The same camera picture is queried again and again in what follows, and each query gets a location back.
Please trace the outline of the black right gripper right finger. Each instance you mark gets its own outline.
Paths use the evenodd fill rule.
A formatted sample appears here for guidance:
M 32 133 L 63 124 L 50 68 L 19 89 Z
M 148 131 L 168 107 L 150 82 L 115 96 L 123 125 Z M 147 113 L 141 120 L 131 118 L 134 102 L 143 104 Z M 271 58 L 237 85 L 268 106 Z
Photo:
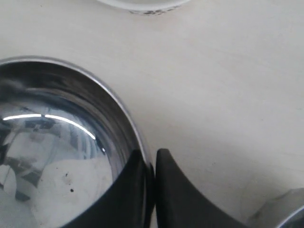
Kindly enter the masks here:
M 202 195 L 184 175 L 168 149 L 157 151 L 155 196 L 160 228 L 246 227 Z

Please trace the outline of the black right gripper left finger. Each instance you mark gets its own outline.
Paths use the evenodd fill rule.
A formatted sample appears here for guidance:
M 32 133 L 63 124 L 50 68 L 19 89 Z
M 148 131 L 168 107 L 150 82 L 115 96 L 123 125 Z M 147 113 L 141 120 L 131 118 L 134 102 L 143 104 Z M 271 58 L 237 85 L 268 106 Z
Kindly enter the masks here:
M 92 206 L 67 228 L 148 228 L 154 207 L 153 166 L 140 150 L 131 153 L 122 172 Z

